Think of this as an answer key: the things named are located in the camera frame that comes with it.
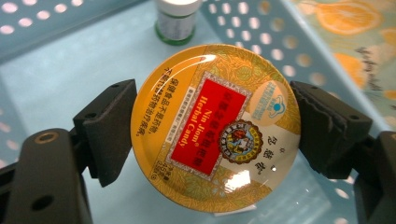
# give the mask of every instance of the jar lid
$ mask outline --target jar lid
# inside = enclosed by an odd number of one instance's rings
[[[171,16],[187,16],[194,13],[202,0],[156,0],[158,8]]]
[[[191,209],[242,209],[285,178],[300,141],[287,80],[229,45],[186,49],[148,77],[134,103],[136,160],[164,196]]]

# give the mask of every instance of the blue surface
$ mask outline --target blue surface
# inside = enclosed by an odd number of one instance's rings
[[[219,43],[202,13],[190,44],[172,47],[154,33],[151,1],[0,64],[21,132],[71,129],[72,118],[107,86],[135,78],[138,89],[162,61],[190,46]],[[102,189],[84,173],[94,223],[357,223],[353,177],[329,181],[298,155],[285,181],[254,211],[214,217],[181,207],[150,185],[130,154],[119,179]]]

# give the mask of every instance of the herbal candy tin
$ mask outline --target herbal candy tin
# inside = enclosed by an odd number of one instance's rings
[[[247,207],[288,173],[300,113],[285,78],[264,58],[229,45],[181,51],[137,94],[131,137],[148,181],[204,212]]]

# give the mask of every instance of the gold tin lid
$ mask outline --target gold tin lid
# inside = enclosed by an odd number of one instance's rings
[[[264,58],[229,45],[181,51],[137,94],[137,162],[164,196],[218,213],[252,205],[288,173],[300,141],[289,83]]]

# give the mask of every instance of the screw hole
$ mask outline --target screw hole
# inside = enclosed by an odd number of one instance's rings
[[[58,136],[59,134],[56,132],[42,133],[35,138],[35,142],[38,144],[46,144],[48,142],[52,142],[53,140],[57,139]]]
[[[351,119],[359,119],[359,117],[358,116],[356,116],[356,115],[351,115],[351,116],[349,116]]]
[[[50,206],[53,202],[53,196],[52,195],[45,195],[37,200],[35,200],[32,203],[32,210],[33,211],[41,211],[48,206]]]
[[[93,119],[96,117],[96,113],[89,113],[85,116],[86,119]]]

